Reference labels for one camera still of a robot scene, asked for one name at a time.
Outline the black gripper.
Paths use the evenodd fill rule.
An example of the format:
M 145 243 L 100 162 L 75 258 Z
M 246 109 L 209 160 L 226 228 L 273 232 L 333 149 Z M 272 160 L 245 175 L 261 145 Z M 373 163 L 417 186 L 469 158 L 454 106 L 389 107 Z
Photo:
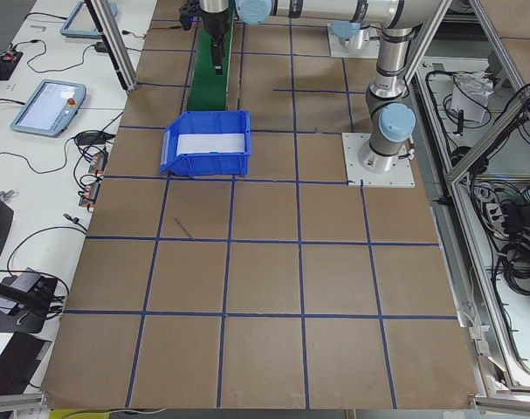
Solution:
M 222 76 L 224 74 L 224 35 L 228 31 L 228 11 L 223 10 L 219 13 L 210 13 L 203 11 L 203 27 L 211 36 L 210 55 L 215 74 Z

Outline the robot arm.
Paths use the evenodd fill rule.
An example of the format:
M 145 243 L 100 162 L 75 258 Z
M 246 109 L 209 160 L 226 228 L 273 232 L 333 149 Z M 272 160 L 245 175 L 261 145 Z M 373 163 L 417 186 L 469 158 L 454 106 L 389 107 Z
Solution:
M 410 34 L 448 6 L 443 1 L 235 1 L 238 16 L 247 24 L 261 24 L 270 16 L 378 24 L 382 30 L 374 86 L 386 97 L 393 94 L 405 66 Z
M 376 74 L 366 91 L 373 129 L 368 139 L 345 155 L 349 168 L 384 175 L 408 157 L 401 151 L 413 133 L 416 116 L 402 103 L 407 86 L 401 74 L 412 38 L 411 28 L 380 27 Z

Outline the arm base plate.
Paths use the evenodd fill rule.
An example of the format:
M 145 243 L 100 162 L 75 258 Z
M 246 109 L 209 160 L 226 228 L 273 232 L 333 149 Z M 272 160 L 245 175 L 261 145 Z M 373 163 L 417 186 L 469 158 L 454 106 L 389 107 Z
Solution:
M 332 21 L 327 25 L 330 55 L 333 58 L 378 57 L 380 35 L 370 24 Z
M 396 155 L 386 157 L 370 148 L 369 133 L 343 133 L 341 137 L 349 186 L 393 189 L 416 186 L 404 145 Z

